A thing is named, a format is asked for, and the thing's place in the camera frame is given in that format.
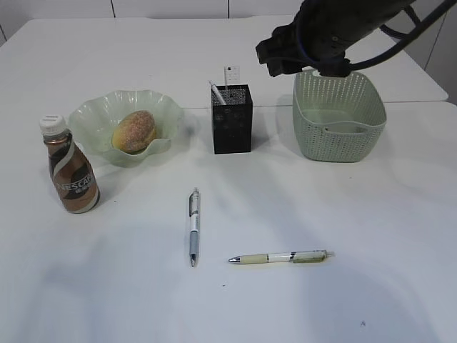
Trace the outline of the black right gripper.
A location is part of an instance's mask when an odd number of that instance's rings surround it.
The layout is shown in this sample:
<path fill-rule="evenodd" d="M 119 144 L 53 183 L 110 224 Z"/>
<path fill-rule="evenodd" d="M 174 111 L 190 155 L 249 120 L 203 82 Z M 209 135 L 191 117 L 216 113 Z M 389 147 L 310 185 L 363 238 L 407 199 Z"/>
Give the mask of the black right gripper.
<path fill-rule="evenodd" d="M 257 44 L 258 62 L 271 77 L 308 66 L 323 76 L 346 77 L 351 73 L 346 50 L 402 9 L 402 1 L 303 1 L 295 25 L 278 26 Z"/>

